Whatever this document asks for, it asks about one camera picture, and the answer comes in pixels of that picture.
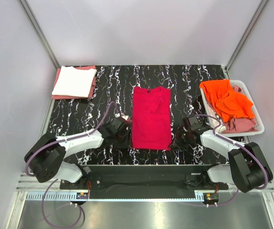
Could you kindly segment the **crimson red t-shirt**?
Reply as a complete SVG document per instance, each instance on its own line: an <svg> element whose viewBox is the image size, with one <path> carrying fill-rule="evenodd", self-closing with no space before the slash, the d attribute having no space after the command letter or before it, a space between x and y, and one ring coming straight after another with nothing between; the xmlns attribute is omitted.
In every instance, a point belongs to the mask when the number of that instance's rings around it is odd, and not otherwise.
<svg viewBox="0 0 274 229"><path fill-rule="evenodd" d="M171 90L135 87L132 99L132 146L168 150L172 142Z"/></svg>

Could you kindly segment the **orange t-shirt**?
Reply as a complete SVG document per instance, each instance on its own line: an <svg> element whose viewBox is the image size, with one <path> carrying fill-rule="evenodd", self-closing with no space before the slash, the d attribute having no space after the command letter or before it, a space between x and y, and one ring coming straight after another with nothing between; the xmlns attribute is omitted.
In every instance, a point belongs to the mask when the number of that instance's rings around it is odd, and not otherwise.
<svg viewBox="0 0 274 229"><path fill-rule="evenodd" d="M253 103L244 94L236 92L230 85L230 80L205 81L200 83L200 88L223 122L229 122L233 118L255 117Z"/></svg>

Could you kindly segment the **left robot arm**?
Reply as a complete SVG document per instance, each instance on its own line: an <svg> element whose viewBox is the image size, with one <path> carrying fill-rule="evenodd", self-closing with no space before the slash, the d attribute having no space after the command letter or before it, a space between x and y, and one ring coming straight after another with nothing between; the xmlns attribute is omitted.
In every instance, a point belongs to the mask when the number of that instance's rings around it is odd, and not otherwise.
<svg viewBox="0 0 274 229"><path fill-rule="evenodd" d="M130 118L125 115L75 135L54 137L50 133L44 134L24 157L27 169L33 172L40 183L54 178L77 189L84 188L87 172L64 159L88 149L107 146L128 148L130 125Z"/></svg>

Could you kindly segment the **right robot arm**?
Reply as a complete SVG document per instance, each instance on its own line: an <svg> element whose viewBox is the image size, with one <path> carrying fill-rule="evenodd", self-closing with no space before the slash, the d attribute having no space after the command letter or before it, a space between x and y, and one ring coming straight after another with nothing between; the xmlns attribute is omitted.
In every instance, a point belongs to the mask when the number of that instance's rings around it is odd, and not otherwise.
<svg viewBox="0 0 274 229"><path fill-rule="evenodd" d="M216 127L202 125L197 118L198 115L191 115L183 119L169 148L186 151L193 143L200 144L228 160L227 165L214 165L203 172L201 185L211 189L217 183L232 184L243 193L265 189L273 180L273 173L260 146L228 138L218 133Z"/></svg>

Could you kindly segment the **white printed t-shirt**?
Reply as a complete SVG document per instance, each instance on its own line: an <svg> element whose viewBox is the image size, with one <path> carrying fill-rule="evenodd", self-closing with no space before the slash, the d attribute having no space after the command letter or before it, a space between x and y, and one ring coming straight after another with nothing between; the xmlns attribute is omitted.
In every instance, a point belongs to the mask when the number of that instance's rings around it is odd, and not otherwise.
<svg viewBox="0 0 274 229"><path fill-rule="evenodd" d="M222 134L223 131L226 130L226 126L224 125L223 121L221 120L221 118L218 116L218 114L209 106L208 107L209 113L208 115L215 117L214 118L209 118L209 121L212 122L212 127L215 128L216 126L218 126L216 128L216 132L218 132L219 134Z"/></svg>

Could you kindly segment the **dusty pink t-shirt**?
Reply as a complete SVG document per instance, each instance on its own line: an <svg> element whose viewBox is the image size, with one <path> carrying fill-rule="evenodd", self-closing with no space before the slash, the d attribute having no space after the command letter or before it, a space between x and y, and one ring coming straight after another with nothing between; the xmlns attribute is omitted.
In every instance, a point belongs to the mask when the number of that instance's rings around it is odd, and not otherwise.
<svg viewBox="0 0 274 229"><path fill-rule="evenodd" d="M255 114L252 111L253 105L253 102L242 94L241 88L235 85L221 103L223 123L226 126L223 134L256 131Z"/></svg>

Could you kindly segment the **white plastic laundry basket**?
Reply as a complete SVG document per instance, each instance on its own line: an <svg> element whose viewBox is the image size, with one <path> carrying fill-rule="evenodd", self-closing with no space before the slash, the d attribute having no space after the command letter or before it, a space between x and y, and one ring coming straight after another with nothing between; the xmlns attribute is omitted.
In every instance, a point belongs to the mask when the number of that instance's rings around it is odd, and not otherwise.
<svg viewBox="0 0 274 229"><path fill-rule="evenodd" d="M239 80L211 80L199 86L211 128L227 137L252 136L264 125L247 90Z"/></svg>

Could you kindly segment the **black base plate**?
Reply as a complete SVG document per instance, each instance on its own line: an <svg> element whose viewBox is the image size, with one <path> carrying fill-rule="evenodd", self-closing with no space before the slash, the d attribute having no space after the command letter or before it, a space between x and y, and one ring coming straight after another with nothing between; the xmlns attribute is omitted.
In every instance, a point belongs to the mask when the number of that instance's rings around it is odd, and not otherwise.
<svg viewBox="0 0 274 229"><path fill-rule="evenodd" d="M101 182L112 182L114 184L144 184L156 181L186 182L189 186L203 187L208 189L213 185L224 183L206 183L202 173L209 169L204 165L159 165L159 166L87 166L87 181L93 179Z"/></svg>

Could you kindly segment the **aluminium front rail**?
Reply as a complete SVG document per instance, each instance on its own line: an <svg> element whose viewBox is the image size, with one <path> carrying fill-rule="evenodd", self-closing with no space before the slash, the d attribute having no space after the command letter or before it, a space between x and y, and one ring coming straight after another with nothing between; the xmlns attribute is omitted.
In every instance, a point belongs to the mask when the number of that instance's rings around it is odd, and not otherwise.
<svg viewBox="0 0 274 229"><path fill-rule="evenodd" d="M36 183L26 176L21 176L17 191L25 191L28 200L86 201L111 202L218 202L223 192L233 194L233 185L218 184L208 189L189 186L186 182L154 181L144 184L114 184L93 179L81 189L74 189L62 181Z"/></svg>

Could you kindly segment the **aluminium corner post left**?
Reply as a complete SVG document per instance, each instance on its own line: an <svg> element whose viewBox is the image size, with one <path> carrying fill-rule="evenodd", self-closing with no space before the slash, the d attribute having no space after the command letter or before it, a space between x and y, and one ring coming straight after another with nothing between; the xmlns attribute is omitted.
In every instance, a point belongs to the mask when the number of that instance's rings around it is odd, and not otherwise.
<svg viewBox="0 0 274 229"><path fill-rule="evenodd" d="M31 24L33 30L35 31L42 47L44 48L48 58L50 59L51 63L53 64L53 66L58 69L61 67L61 65L59 64L59 61L57 60L46 36L43 33L43 30L38 22L38 20L36 19L36 16L33 12L33 10L31 9L29 3L27 0L18 0L18 3L20 4L20 6L22 7L29 23Z"/></svg>

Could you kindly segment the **aluminium corner post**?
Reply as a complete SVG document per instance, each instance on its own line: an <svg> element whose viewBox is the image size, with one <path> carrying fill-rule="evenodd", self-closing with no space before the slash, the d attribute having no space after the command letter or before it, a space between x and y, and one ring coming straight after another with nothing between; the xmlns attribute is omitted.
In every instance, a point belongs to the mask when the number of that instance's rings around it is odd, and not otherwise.
<svg viewBox="0 0 274 229"><path fill-rule="evenodd" d="M61 65L59 64L59 61L57 60L46 36L43 33L43 30L38 22L38 20L36 19L36 16L33 12L33 10L31 9L29 3L27 0L18 0L18 3L20 4L20 6L22 7L29 23L31 24L33 30L35 31L42 47L44 48L48 58L50 59L51 63L53 64L53 66L58 69L61 67Z"/></svg>
<svg viewBox="0 0 274 229"><path fill-rule="evenodd" d="M234 52L232 53L227 65L224 67L226 72L229 72L231 67L233 66L235 60L237 59L240 51L244 47L245 43L247 42L249 36L251 35L253 29L256 27L262 13L264 12L265 8L267 7L269 0L261 0L259 5L257 6L251 20L249 21L245 31L243 32L242 37L240 38Z"/></svg>

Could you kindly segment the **aluminium corner post right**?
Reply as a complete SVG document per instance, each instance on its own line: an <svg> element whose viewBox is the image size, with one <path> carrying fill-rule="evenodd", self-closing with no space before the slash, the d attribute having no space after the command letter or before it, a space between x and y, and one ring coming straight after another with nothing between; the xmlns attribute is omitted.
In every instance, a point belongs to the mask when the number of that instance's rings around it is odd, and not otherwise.
<svg viewBox="0 0 274 229"><path fill-rule="evenodd" d="M231 67L233 66L235 60L237 59L240 51L244 47L245 43L247 42L249 36L251 35L253 29L256 27L262 13L264 12L265 8L267 7L269 0L261 0L259 5L257 6L251 20L249 21L245 31L243 32L242 37L240 38L234 52L232 53L227 65L224 67L226 72L229 72Z"/></svg>

